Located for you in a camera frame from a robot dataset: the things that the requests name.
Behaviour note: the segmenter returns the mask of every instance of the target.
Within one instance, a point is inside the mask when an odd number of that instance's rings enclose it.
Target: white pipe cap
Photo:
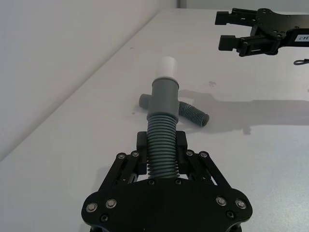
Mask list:
[[[177,81],[176,59],[174,59],[173,57],[163,57],[158,63],[156,77],[169,77]]]

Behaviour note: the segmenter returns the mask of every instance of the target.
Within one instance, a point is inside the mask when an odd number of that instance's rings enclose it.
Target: screw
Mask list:
[[[203,157],[203,158],[206,158],[207,157],[207,153],[205,153],[205,152],[201,152],[201,157]]]
[[[240,209],[247,208],[246,203],[243,202],[242,200],[237,200],[237,201],[235,201],[235,203],[236,203],[237,207],[240,208]]]
[[[187,151],[186,154],[187,154],[188,156],[192,156],[192,155],[193,155],[193,152],[192,152],[192,151]]]
[[[123,159],[125,156],[124,156],[124,154],[119,154],[118,155],[118,159]]]
[[[226,199],[224,199],[223,197],[217,197],[216,198],[216,202],[219,205],[221,205],[221,206],[226,206],[227,205]]]
[[[233,211],[227,211],[226,216],[229,219],[234,219],[235,218],[235,215],[234,215]]]
[[[97,207],[98,207],[98,205],[97,205],[96,203],[94,203],[94,202],[89,203],[89,204],[87,205],[87,207],[86,207],[86,211],[87,211],[88,213],[95,212],[95,210],[97,209]]]
[[[182,181],[180,179],[175,180],[176,185],[181,185]]]
[[[154,180],[148,180],[148,184],[149,185],[155,185],[155,181]]]
[[[133,151],[133,152],[132,152],[132,155],[133,155],[134,157],[137,157],[137,156],[139,156],[140,154],[139,154],[138,151]]]
[[[108,216],[106,214],[103,214],[101,217],[102,222],[106,222],[108,220]]]
[[[107,202],[105,204],[106,208],[108,208],[108,209],[112,209],[116,205],[117,205],[117,201],[115,199],[109,199],[109,200],[107,200]]]

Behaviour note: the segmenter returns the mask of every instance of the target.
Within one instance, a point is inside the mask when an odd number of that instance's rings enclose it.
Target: gray plastic pipe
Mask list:
[[[152,97],[148,103],[147,162],[149,178],[178,177],[176,161],[176,124],[179,102],[176,81],[177,63],[163,57],[153,81]]]
[[[141,94],[139,105],[141,108],[148,110],[149,101],[151,99],[151,95],[149,94]],[[194,106],[182,102],[179,102],[179,115],[187,118],[194,124],[204,127],[209,121],[209,115],[196,109]]]

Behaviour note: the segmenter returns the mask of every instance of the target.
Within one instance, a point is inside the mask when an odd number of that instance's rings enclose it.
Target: white label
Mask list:
[[[295,42],[309,42],[309,35],[298,35]]]

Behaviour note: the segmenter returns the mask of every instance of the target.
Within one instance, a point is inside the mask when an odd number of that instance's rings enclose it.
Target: table surface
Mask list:
[[[147,130],[138,100],[151,93],[163,56],[178,61],[180,100],[211,117],[204,128],[181,119],[178,130],[253,205],[243,231],[308,231],[309,65],[293,65],[308,50],[220,52],[220,35],[248,36],[250,28],[215,26],[215,15],[159,13],[0,163],[1,231],[89,231],[82,204],[115,155],[134,150]]]

